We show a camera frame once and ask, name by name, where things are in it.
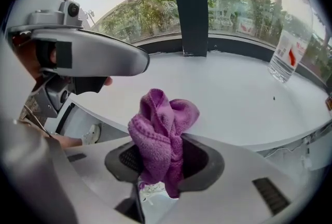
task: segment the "towel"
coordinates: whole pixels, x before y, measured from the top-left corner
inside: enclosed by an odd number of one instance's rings
[[[160,89],[141,98],[140,112],[128,124],[128,131],[143,158],[141,178],[148,184],[165,183],[171,198],[178,198],[177,184],[183,179],[181,134],[198,119],[197,107],[187,100],[169,101]]]

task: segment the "person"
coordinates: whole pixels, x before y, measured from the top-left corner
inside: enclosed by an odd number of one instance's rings
[[[20,62],[24,65],[31,76],[36,80],[37,84],[40,83],[42,74],[40,72],[40,63],[36,56],[36,43],[30,40],[29,35],[22,34],[19,36],[14,36],[13,39],[14,52]],[[50,54],[50,61],[54,64],[57,63],[57,53],[56,49],[52,50]],[[108,77],[104,83],[105,86],[112,84],[112,79]],[[48,137],[49,135],[45,133],[41,128],[34,125],[31,122],[20,120],[22,123],[29,125],[38,131],[40,131],[42,136]],[[52,137],[59,141],[62,148],[76,147],[82,145],[94,144],[98,141],[101,134],[100,127],[98,124],[93,124],[90,130],[83,135],[81,138],[72,138],[65,135],[52,134]]]

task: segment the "plastic bottle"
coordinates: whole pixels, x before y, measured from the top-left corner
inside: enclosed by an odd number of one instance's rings
[[[285,83],[304,56],[312,36],[312,10],[308,0],[294,0],[298,16],[286,14],[278,46],[268,70],[278,81]]]

